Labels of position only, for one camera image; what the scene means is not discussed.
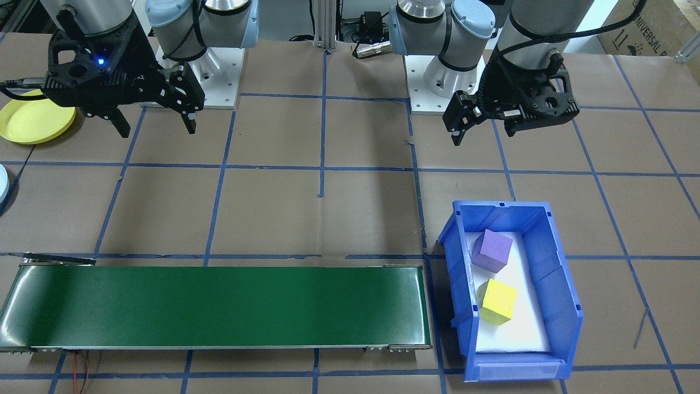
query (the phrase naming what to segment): yellow bowl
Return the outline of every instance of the yellow bowl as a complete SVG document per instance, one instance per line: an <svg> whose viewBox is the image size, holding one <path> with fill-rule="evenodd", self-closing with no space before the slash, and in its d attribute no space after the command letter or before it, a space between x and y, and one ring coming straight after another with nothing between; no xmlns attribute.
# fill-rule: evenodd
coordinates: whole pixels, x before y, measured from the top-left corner
<svg viewBox="0 0 700 394"><path fill-rule="evenodd" d="M33 90L23 96L40 94ZM75 118L74 107L59 107L49 99L12 100L0 110L0 136L18 144L40 144L61 135Z"/></svg>

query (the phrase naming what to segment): foam cube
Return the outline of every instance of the foam cube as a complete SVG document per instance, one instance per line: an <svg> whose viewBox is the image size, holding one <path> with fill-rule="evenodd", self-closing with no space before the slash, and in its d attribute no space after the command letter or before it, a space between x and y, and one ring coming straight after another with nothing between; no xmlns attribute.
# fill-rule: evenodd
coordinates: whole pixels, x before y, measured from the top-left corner
<svg viewBox="0 0 700 394"><path fill-rule="evenodd" d="M477 290L481 318L495 325L512 319L517 293L515 288L493 279L482 283Z"/></svg>
<svg viewBox="0 0 700 394"><path fill-rule="evenodd" d="M486 229L474 242L472 264L498 273L508 264L508 255L512 245L512 239Z"/></svg>

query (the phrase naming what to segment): blue plastic bin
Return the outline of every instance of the blue plastic bin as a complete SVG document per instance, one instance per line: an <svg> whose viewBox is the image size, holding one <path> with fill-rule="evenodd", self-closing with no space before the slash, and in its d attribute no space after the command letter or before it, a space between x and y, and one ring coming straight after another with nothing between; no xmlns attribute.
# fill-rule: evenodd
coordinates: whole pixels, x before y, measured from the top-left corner
<svg viewBox="0 0 700 394"><path fill-rule="evenodd" d="M583 311L548 203L455 201L440 237L449 271L464 381L568 379ZM466 233L514 231L522 235L530 278L547 330L549 353L476 353L479 306Z"/></svg>

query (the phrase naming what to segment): green conveyor belt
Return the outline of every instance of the green conveyor belt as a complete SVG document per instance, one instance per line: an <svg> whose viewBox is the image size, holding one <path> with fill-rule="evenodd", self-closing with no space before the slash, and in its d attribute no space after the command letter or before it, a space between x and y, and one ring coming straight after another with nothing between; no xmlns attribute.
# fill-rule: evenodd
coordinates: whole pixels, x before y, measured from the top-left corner
<svg viewBox="0 0 700 394"><path fill-rule="evenodd" d="M429 348L417 267L22 266L0 350Z"/></svg>

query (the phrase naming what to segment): yellow cube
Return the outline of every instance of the yellow cube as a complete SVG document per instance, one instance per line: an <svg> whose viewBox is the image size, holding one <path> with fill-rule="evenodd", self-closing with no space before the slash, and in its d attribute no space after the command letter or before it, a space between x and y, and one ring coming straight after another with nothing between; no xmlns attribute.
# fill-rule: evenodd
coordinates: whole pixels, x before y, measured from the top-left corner
<svg viewBox="0 0 700 394"><path fill-rule="evenodd" d="M477 290L481 318L495 325L502 325L512 319L517 293L515 288L493 279L484 282Z"/></svg>

